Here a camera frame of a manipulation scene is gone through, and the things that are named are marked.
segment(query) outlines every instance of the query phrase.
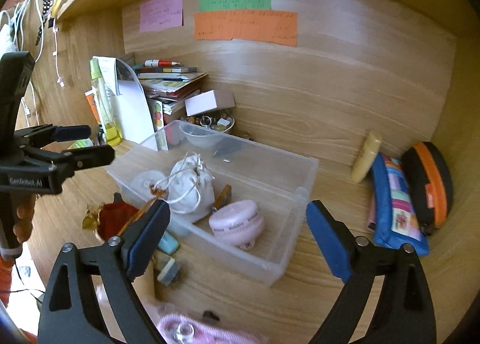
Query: stack of books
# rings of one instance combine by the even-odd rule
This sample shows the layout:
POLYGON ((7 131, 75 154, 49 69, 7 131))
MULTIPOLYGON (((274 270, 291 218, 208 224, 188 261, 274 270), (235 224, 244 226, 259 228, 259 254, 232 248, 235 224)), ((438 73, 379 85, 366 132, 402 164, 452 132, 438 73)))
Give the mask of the stack of books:
POLYGON ((184 67, 163 60, 148 60, 145 65, 135 67, 135 73, 147 96, 157 130, 172 120, 186 116, 185 99, 200 93, 199 80, 207 74, 197 72, 196 67, 184 67))

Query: yellow bottle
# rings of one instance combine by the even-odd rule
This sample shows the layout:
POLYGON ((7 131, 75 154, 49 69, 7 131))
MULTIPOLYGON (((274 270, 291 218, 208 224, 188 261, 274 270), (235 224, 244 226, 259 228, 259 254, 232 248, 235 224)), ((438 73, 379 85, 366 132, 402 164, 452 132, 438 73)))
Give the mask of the yellow bottle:
POLYGON ((371 130, 352 168, 352 180, 354 183, 360 183, 368 174, 380 150, 380 145, 382 145, 382 136, 371 130))
POLYGON ((105 84, 97 58, 92 58, 90 60, 90 73, 92 75, 94 99, 105 132, 106 143, 110 146, 116 146, 122 142, 122 130, 113 117, 109 97, 109 92, 111 92, 111 90, 105 84))

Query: desk surface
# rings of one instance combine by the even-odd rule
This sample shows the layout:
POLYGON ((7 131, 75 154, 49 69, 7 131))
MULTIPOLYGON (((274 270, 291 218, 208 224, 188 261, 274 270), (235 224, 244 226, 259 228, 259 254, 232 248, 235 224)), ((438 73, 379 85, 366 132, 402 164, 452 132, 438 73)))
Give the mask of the desk surface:
MULTIPOLYGON (((117 147, 122 155, 131 147, 117 147)), ((368 182, 355 185, 345 165, 323 162, 312 199, 321 199, 331 214, 343 221, 354 234, 363 234, 371 189, 368 182)), ((87 204, 111 202, 117 191, 105 169, 78 172, 63 185, 63 194, 44 196, 37 201, 34 231, 28 242, 43 282, 62 245, 98 245, 91 232, 82 230, 87 204)), ((342 288, 320 254, 304 224, 287 271, 272 287, 219 265, 200 251, 182 245, 175 258, 186 268, 186 275, 175 289, 158 285, 157 298, 174 302, 188 310, 214 310, 226 321, 238 322, 270 337, 271 343, 307 343, 330 311, 342 288)), ((364 335, 373 314, 381 281, 373 287, 366 311, 354 338, 364 335)))

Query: screw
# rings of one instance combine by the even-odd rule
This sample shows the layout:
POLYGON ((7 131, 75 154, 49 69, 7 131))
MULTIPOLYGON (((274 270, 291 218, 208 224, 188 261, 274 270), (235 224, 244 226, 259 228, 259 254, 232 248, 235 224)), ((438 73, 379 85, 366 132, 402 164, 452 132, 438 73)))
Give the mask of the screw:
POLYGON ((111 247, 114 247, 114 246, 120 244, 120 241, 121 241, 121 238, 118 237, 117 235, 115 235, 115 236, 109 238, 109 245, 111 247))
POLYGON ((355 242, 357 243, 357 245, 360 245, 361 247, 366 247, 370 243, 368 238, 362 235, 359 235, 358 237, 356 237, 355 242))
POLYGON ((62 252, 70 252, 73 248, 74 248, 74 246, 73 246, 72 243, 66 243, 66 244, 62 247, 61 251, 62 251, 62 252))
POLYGON ((415 248, 411 244, 403 244, 402 248, 405 252, 407 253, 413 253, 415 252, 415 248))

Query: clear plastic container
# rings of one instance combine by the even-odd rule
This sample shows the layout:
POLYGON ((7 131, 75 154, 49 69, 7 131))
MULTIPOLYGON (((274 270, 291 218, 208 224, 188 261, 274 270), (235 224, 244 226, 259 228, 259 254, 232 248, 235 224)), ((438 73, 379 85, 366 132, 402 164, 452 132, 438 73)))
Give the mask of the clear plastic container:
POLYGON ((172 214, 169 231, 180 243, 271 285, 284 274, 295 248, 318 160, 173 121, 118 158, 107 172, 117 181, 124 199, 140 207, 150 196, 145 186, 133 186, 135 177, 151 170, 168 175, 188 151, 201 155, 215 177, 215 196, 222 192, 225 184, 230 184, 233 202, 252 199, 257 203, 265 217, 265 230, 249 251, 216 239, 208 225, 208 216, 192 224, 181 215, 172 214), (162 146, 165 136, 168 149, 162 146))

